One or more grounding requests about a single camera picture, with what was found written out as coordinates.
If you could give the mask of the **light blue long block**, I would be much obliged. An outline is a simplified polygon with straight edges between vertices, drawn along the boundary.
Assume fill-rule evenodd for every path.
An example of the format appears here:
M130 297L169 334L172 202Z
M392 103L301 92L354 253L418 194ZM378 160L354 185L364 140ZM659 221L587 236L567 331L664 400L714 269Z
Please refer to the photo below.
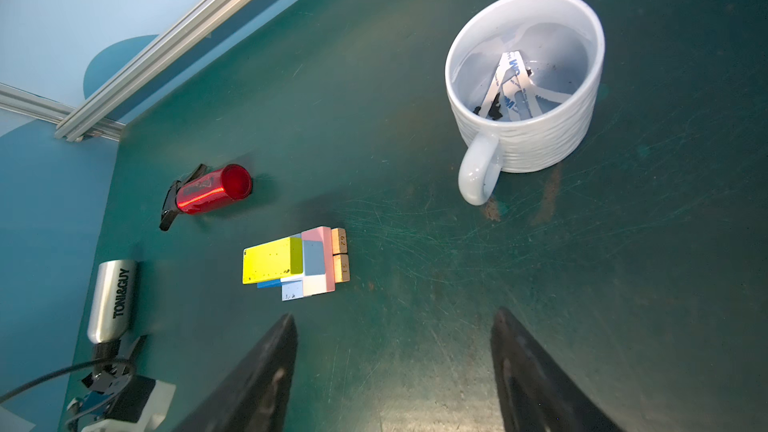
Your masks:
M281 285L281 299L283 302L298 300L314 295L326 293L327 283L325 275L301 276L298 280L283 282Z

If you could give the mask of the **pink wooden block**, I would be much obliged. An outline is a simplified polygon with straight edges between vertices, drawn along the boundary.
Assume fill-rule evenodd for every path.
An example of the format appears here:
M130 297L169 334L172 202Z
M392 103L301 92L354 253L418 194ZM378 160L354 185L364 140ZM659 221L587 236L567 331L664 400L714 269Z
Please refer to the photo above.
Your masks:
M331 241L331 228L328 226L320 226L310 230L302 232L301 239L304 240L318 240L323 243L324 246L324 259L326 273L326 283L328 292L333 292L336 288L334 280L334 266L333 266L333 254L332 254L332 241Z

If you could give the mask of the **natural wood block 62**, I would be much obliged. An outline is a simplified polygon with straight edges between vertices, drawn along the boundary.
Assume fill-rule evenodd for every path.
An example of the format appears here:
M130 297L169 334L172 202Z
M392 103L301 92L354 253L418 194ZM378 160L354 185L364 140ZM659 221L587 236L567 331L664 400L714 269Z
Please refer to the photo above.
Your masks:
M334 255L348 253L347 234L344 228L332 228L331 230L332 253Z

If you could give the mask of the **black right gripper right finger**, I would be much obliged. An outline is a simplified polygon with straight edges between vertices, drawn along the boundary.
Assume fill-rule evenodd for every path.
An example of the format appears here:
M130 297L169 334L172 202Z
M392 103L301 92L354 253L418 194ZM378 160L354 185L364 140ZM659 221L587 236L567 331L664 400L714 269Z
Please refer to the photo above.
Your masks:
M618 431L505 307L491 329L491 354L506 431Z

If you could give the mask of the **dark blue wooden cube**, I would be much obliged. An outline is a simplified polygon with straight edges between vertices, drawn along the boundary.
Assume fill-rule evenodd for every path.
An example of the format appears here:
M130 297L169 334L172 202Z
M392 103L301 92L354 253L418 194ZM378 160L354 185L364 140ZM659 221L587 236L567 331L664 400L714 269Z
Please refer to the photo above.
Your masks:
M259 289L280 287L282 285L282 281L281 279L273 279L273 280L259 282L256 285L257 285L257 288Z

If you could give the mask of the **natural wood block 51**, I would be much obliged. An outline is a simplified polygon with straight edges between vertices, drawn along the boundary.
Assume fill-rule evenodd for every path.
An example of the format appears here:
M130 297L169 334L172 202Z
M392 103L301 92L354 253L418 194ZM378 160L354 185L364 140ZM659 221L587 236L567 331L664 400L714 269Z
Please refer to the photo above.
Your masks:
M349 257L347 254L336 254L333 256L334 280L336 283L350 281Z

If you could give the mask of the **lime green wooden block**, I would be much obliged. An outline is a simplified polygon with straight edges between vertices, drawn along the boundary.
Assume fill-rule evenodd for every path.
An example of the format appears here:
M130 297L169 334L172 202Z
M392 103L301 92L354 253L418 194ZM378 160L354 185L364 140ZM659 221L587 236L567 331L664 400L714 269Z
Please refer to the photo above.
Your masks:
M242 283L255 284L300 275L303 241L289 236L243 250Z

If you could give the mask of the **light blue wooden cube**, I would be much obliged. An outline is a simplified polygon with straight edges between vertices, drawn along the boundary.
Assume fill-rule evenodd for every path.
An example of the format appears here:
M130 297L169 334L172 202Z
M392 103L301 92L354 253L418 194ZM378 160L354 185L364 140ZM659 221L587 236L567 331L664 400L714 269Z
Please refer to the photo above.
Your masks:
M326 273L324 246L318 240L302 240L303 273L305 276L323 276Z

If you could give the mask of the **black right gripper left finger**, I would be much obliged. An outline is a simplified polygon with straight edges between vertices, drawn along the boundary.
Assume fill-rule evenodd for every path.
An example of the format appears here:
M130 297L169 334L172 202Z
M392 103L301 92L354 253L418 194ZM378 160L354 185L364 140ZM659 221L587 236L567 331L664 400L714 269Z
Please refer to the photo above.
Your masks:
M291 314L281 316L177 431L281 431L298 351Z

